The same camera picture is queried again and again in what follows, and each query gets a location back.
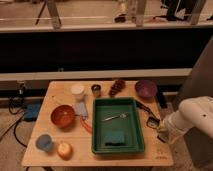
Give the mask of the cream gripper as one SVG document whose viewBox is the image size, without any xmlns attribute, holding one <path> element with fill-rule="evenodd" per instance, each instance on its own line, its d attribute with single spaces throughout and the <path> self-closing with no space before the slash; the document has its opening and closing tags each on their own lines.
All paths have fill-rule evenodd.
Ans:
<svg viewBox="0 0 213 171">
<path fill-rule="evenodd" d="M 173 125 L 165 120 L 163 120 L 157 128 L 157 135 L 158 134 L 163 134 L 168 138 L 167 144 L 173 144 L 182 136 L 181 131 L 177 130 Z"/>
</svg>

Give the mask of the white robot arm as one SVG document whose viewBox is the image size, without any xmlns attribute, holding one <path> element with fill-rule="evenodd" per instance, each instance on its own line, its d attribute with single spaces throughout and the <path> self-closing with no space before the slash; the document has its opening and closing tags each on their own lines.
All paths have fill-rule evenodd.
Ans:
<svg viewBox="0 0 213 171">
<path fill-rule="evenodd" d="M 178 109 L 160 122 L 157 138 L 173 144 L 193 127 L 213 139 L 213 97 L 201 96 L 181 101 Z"/>
</svg>

